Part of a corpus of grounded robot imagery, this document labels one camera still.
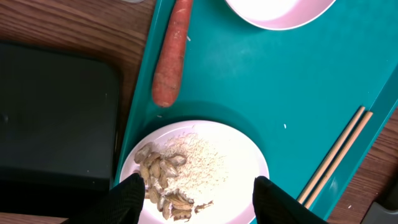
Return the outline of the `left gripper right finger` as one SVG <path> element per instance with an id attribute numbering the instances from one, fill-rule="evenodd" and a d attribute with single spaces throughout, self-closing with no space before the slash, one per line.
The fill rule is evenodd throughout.
<path id="1" fill-rule="evenodd" d="M 327 224 L 264 176 L 254 179 L 252 204 L 258 224 Z"/>

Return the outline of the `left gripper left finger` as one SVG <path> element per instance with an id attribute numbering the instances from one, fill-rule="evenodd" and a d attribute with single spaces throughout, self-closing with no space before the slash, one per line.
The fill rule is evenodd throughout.
<path id="1" fill-rule="evenodd" d="M 62 224 L 138 224 L 145 199 L 144 179 L 130 175 L 83 213 Z"/>

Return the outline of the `pink bowl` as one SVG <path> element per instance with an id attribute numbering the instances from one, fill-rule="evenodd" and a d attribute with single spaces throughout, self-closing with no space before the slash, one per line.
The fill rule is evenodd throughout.
<path id="1" fill-rule="evenodd" d="M 304 26 L 326 12 L 335 0 L 226 0 L 246 22 L 267 30 Z"/>

